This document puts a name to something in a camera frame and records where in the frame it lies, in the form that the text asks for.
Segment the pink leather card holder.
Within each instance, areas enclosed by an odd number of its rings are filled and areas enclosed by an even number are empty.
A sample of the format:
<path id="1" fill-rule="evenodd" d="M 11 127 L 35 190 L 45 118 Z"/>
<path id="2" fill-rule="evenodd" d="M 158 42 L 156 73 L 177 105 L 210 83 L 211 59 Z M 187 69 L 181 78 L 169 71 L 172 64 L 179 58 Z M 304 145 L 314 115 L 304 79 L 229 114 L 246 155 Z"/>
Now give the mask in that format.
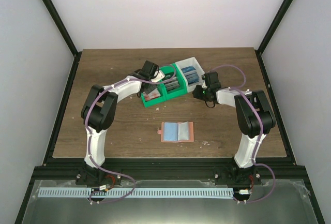
<path id="1" fill-rule="evenodd" d="M 157 133 L 163 143 L 192 143 L 194 142 L 193 122 L 162 122 Z"/>

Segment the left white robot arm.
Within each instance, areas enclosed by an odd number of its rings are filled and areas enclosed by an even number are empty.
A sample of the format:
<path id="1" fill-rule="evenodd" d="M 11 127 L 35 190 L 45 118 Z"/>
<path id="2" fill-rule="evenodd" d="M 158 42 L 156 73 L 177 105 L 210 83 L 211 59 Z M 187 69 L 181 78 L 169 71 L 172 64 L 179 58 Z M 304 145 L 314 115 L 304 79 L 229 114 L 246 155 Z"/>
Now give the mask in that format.
<path id="1" fill-rule="evenodd" d="M 81 111 L 87 134 L 84 177 L 95 185 L 101 184 L 106 172 L 101 168 L 105 162 L 104 146 L 107 130 L 114 121 L 118 102 L 133 94 L 140 94 L 164 78 L 160 67 L 146 61 L 141 69 L 123 80 L 107 86 L 94 85 L 88 93 Z"/>

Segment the red white card stack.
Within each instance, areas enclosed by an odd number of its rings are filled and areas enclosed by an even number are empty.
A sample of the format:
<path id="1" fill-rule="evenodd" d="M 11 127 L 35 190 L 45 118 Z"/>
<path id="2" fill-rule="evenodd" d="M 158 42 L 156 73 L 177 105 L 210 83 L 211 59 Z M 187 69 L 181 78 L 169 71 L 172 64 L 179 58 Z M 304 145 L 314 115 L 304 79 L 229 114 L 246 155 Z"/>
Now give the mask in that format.
<path id="1" fill-rule="evenodd" d="M 161 93 L 158 88 L 155 88 L 149 93 L 143 92 L 143 97 L 145 101 L 150 101 L 161 96 Z"/>

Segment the black card stack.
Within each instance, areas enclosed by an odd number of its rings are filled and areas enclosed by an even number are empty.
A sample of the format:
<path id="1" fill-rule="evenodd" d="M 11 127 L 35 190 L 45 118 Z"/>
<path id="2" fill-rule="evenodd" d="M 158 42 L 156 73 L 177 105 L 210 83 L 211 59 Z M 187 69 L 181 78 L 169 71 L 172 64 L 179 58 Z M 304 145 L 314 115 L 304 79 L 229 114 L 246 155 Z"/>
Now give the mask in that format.
<path id="1" fill-rule="evenodd" d="M 172 72 L 166 73 L 164 79 L 169 80 L 172 76 Z M 173 77 L 169 82 L 165 83 L 164 86 L 167 92 L 180 88 L 180 83 L 177 79 L 177 76 Z"/>

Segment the blue card stack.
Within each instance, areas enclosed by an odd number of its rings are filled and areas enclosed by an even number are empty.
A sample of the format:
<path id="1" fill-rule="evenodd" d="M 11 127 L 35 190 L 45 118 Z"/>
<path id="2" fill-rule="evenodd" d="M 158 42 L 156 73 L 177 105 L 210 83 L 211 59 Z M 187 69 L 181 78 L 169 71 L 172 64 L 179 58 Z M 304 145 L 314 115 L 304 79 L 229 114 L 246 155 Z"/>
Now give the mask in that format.
<path id="1" fill-rule="evenodd" d="M 182 68 L 181 70 L 188 82 L 188 85 L 193 85 L 199 82 L 199 75 L 197 74 L 197 70 L 193 66 L 187 66 L 185 68 Z"/>

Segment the left green bin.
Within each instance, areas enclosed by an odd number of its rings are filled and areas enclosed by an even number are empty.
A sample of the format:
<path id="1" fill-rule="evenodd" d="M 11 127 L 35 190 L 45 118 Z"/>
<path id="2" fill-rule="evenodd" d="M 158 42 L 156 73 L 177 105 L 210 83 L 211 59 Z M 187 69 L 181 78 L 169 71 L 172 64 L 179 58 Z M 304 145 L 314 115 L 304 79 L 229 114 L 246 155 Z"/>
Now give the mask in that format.
<path id="1" fill-rule="evenodd" d="M 158 90 L 159 96 L 155 97 L 153 99 L 150 99 L 148 101 L 146 101 L 147 98 L 145 97 L 145 93 L 142 94 L 141 99 L 142 99 L 142 102 L 143 102 L 143 105 L 145 108 L 157 105 L 157 104 L 165 102 L 167 100 L 167 97 L 166 97 L 167 92 L 166 92 L 166 88 L 163 84 L 157 85 L 157 88 L 155 90 Z"/>

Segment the green bin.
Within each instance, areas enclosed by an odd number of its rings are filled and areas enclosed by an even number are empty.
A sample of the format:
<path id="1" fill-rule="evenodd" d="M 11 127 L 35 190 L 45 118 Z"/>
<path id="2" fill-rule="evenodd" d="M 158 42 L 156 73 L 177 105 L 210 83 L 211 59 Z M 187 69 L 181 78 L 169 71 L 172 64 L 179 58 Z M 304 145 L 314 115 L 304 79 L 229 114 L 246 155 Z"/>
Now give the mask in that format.
<path id="1" fill-rule="evenodd" d="M 147 98 L 145 97 L 145 93 L 142 94 L 141 99 L 142 99 L 142 102 L 143 102 L 143 105 L 145 108 L 157 105 L 157 104 L 165 102 L 167 100 L 167 97 L 166 97 L 167 92 L 166 92 L 166 88 L 163 84 L 157 85 L 157 88 L 155 90 L 158 90 L 159 96 L 155 97 L 153 99 L 150 99 L 148 101 L 146 101 Z"/>
<path id="2" fill-rule="evenodd" d="M 160 84 L 158 86 L 158 89 L 161 90 L 162 96 L 165 101 L 188 93 L 186 81 L 184 79 L 182 71 L 179 69 L 179 67 L 175 63 L 172 63 L 172 65 L 174 66 L 174 68 L 176 70 L 176 75 L 175 75 L 176 80 L 175 81 L 177 82 L 179 87 L 173 88 L 172 90 L 170 90 L 170 89 L 167 90 L 165 84 Z"/>

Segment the middle green bin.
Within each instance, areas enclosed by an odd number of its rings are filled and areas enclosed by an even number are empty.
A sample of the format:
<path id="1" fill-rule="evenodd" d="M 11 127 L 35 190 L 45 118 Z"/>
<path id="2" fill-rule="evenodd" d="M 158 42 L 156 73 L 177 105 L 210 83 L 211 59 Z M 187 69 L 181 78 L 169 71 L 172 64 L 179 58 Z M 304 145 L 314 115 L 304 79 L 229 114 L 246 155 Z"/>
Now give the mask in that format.
<path id="1" fill-rule="evenodd" d="M 186 81 L 184 79 L 182 71 L 179 69 L 179 67 L 175 63 L 172 63 L 172 65 L 174 66 L 174 68 L 176 70 L 176 75 L 175 75 L 176 80 L 175 81 L 177 82 L 179 87 L 173 88 L 172 90 L 170 90 L 170 89 L 167 90 L 165 84 L 160 84 L 158 86 L 158 89 L 161 90 L 162 96 L 165 101 L 188 93 Z"/>

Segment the white bin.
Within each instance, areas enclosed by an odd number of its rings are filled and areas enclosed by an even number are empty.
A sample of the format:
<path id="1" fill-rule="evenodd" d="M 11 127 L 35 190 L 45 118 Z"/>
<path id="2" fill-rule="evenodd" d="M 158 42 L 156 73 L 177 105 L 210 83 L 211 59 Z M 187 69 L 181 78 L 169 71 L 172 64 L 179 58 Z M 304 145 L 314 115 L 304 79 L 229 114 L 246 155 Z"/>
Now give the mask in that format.
<path id="1" fill-rule="evenodd" d="M 192 92 L 197 85 L 203 85 L 202 75 L 205 74 L 195 57 L 187 58 L 175 63 L 179 74 L 185 82 L 187 92 Z"/>

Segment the black aluminium front rail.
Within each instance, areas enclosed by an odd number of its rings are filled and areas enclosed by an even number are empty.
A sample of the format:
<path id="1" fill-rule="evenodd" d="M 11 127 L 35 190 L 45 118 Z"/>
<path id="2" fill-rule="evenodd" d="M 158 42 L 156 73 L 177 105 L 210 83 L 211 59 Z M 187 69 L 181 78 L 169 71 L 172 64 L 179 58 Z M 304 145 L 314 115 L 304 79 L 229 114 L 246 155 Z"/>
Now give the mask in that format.
<path id="1" fill-rule="evenodd" d="M 290 158 L 260 158 L 268 165 L 239 169 L 232 158 L 107 158 L 104 169 L 129 175 L 135 180 L 215 180 L 231 184 L 247 180 L 250 175 L 261 179 L 303 179 L 308 177 L 304 166 Z M 84 179 L 86 166 L 82 159 L 50 158 L 43 166 L 35 167 L 34 180 Z"/>

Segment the right black frame post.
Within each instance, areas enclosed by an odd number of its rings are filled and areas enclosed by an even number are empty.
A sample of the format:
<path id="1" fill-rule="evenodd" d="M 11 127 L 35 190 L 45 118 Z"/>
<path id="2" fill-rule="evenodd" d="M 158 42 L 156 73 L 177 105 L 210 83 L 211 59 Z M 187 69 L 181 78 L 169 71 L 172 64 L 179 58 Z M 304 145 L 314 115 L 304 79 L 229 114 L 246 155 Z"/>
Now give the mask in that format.
<path id="1" fill-rule="evenodd" d="M 261 56 L 263 52 L 266 50 L 269 42 L 271 41 L 273 35 L 275 34 L 277 28 L 279 27 L 282 19 L 284 18 L 285 14 L 289 10 L 292 2 L 294 0 L 283 0 L 280 7 L 278 8 L 276 15 L 274 16 L 266 34 L 264 35 L 259 47 L 255 50 L 257 56 Z"/>

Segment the black frame post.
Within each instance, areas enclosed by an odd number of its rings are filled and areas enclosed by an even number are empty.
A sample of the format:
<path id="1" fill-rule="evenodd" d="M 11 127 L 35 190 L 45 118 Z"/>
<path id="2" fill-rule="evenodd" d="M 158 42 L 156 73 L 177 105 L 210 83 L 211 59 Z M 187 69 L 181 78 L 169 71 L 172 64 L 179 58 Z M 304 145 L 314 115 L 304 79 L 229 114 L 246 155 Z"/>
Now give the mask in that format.
<path id="1" fill-rule="evenodd" d="M 79 52 L 74 45 L 55 5 L 53 4 L 52 0 L 42 0 L 44 6 L 46 7 L 48 13 L 50 14 L 54 24 L 56 25 L 58 31 L 60 32 L 64 42 L 66 43 L 67 47 L 69 48 L 71 54 L 76 57 L 78 56 Z"/>
<path id="2" fill-rule="evenodd" d="M 285 14 L 289 10 L 292 2 L 294 0 L 283 0 L 280 7 L 278 8 L 276 15 L 274 16 L 266 34 L 264 35 L 259 47 L 255 50 L 257 56 L 261 56 L 263 52 L 266 50 L 269 42 L 271 41 L 273 35 L 275 34 L 277 28 L 279 27 L 282 19 L 284 18 Z"/>

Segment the left black frame post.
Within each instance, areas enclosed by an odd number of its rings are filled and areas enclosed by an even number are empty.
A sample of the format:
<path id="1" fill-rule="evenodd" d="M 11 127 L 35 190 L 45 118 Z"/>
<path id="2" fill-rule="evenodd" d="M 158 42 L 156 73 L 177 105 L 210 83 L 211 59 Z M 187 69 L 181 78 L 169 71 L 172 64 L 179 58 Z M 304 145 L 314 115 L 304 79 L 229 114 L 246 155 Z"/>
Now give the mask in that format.
<path id="1" fill-rule="evenodd" d="M 48 13 L 50 14 L 54 24 L 56 25 L 58 31 L 60 32 L 64 42 L 66 43 L 67 47 L 69 48 L 71 54 L 76 57 L 78 56 L 79 52 L 74 45 L 55 5 L 53 4 L 52 0 L 42 0 L 44 6 L 46 7 Z"/>

